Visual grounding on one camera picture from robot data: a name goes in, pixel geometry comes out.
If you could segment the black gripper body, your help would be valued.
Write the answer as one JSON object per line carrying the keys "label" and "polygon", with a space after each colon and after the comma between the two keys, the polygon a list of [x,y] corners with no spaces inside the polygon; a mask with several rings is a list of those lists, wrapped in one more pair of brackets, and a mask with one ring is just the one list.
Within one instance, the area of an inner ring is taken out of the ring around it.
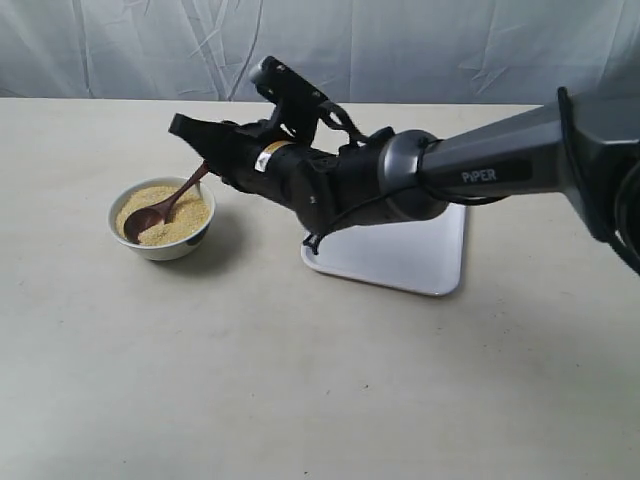
{"label": "black gripper body", "polygon": [[193,148],[223,183],[293,211],[308,231],[339,231],[345,228],[344,163],[311,146],[318,123],[313,119],[297,136],[284,123],[267,119],[237,124],[177,113],[169,132]]}

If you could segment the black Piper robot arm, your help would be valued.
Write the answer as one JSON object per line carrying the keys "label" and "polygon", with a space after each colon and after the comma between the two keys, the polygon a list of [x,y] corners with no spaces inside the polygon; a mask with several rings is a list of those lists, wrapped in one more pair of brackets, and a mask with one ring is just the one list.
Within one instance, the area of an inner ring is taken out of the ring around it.
{"label": "black Piper robot arm", "polygon": [[170,132],[236,190],[293,211],[317,251],[354,226],[425,221],[447,206],[560,193],[599,242],[639,266],[639,101],[571,95],[448,138],[383,128],[331,154],[275,122],[176,115]]}

